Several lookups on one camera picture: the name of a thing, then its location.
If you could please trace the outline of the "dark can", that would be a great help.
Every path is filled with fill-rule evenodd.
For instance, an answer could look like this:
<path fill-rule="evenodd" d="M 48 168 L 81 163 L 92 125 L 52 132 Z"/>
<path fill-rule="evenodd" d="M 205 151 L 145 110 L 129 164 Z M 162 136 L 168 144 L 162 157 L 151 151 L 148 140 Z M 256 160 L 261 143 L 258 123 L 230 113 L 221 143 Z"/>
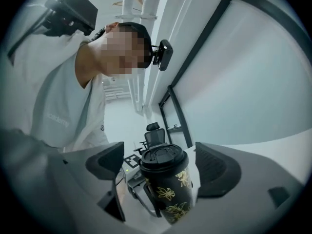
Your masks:
<path fill-rule="evenodd" d="M 173 225 L 193 207 L 192 182 L 187 166 L 169 177 L 145 178 L 156 207 L 162 216 Z"/>

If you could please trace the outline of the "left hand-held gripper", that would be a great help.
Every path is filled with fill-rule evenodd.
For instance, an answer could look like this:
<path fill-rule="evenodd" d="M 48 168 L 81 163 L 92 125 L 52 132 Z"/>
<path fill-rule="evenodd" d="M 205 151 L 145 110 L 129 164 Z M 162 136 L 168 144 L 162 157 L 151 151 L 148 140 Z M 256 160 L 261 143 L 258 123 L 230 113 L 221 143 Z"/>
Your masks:
<path fill-rule="evenodd" d="M 141 174 L 139 160 L 140 157 L 135 154 L 124 158 L 121 167 L 123 179 L 132 197 L 137 199 L 151 216 L 161 218 L 160 209 Z"/>

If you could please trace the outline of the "white desk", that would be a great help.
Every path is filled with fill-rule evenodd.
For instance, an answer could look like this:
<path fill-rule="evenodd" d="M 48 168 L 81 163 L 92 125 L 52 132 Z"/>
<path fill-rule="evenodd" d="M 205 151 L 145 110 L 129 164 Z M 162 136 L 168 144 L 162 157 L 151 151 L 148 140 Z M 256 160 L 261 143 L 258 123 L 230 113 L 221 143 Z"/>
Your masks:
<path fill-rule="evenodd" d="M 222 145 L 268 157 L 282 166 L 303 185 L 312 175 L 312 128 L 298 134 L 267 142 Z"/>

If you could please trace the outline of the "black chest-mounted device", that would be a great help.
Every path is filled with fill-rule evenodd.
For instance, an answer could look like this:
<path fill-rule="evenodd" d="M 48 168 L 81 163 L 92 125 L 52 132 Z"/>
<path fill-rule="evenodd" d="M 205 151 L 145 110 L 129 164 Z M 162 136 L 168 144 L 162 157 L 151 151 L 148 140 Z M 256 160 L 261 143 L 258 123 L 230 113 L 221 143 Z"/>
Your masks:
<path fill-rule="evenodd" d="M 71 36 L 76 31 L 89 36 L 95 29 L 98 9 L 89 0 L 47 0 L 44 5 L 28 4 L 23 20 L 15 21 L 17 26 L 10 33 L 18 39 L 8 48 L 12 57 L 17 48 L 31 34 L 48 37 Z"/>

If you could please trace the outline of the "person's white shirt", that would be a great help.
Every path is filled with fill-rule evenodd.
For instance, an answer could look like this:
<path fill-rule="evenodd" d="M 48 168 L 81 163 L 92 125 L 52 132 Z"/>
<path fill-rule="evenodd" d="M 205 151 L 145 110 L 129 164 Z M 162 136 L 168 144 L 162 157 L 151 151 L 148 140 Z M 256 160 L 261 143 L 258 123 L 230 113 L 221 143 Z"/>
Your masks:
<path fill-rule="evenodd" d="M 78 49 L 88 42 L 82 32 L 48 37 L 41 28 L 7 55 L 44 12 L 43 5 L 24 5 L 0 47 L 0 127 L 63 152 L 107 144 L 103 77 L 82 87 L 75 74 Z"/>

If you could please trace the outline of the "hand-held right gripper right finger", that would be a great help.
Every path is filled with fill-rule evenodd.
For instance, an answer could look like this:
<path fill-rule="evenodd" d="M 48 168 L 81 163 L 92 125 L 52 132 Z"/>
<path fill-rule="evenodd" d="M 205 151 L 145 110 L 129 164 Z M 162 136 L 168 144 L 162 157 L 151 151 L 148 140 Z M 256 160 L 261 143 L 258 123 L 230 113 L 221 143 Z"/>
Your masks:
<path fill-rule="evenodd" d="M 216 200 L 231 210 L 273 211 L 288 206 L 303 184 L 272 159 L 203 142 L 195 144 L 198 198 Z"/>

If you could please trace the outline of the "black framed window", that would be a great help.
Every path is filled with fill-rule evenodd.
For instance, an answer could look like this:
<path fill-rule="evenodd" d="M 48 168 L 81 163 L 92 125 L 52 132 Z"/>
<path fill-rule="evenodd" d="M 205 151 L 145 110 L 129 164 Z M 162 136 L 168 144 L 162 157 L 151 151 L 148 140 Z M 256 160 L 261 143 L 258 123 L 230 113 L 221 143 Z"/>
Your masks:
<path fill-rule="evenodd" d="M 282 25 L 239 0 L 231 0 L 173 91 L 193 142 L 312 136 L 308 58 Z"/>

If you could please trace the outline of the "black mesh office chair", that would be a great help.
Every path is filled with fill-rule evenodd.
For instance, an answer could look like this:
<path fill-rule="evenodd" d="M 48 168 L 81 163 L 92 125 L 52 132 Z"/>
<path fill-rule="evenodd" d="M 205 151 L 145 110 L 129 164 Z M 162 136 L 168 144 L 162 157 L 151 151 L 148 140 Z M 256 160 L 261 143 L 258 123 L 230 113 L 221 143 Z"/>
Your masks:
<path fill-rule="evenodd" d="M 145 141 L 140 142 L 145 149 L 142 147 L 137 148 L 134 152 L 139 152 L 140 155 L 143 155 L 147 150 L 154 146 L 165 144 L 165 130 L 160 128 L 157 122 L 148 124 L 146 127 L 146 133 L 144 134 Z"/>

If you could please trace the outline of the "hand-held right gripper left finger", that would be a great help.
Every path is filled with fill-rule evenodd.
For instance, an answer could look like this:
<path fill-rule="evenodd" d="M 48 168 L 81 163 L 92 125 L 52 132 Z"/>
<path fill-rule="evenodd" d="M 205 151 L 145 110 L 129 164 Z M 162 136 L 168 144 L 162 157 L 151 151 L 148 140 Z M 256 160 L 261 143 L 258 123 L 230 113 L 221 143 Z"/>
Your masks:
<path fill-rule="evenodd" d="M 116 178 L 123 164 L 123 142 L 62 153 L 62 157 L 70 175 L 68 194 L 93 203 L 107 196 L 120 203 Z"/>

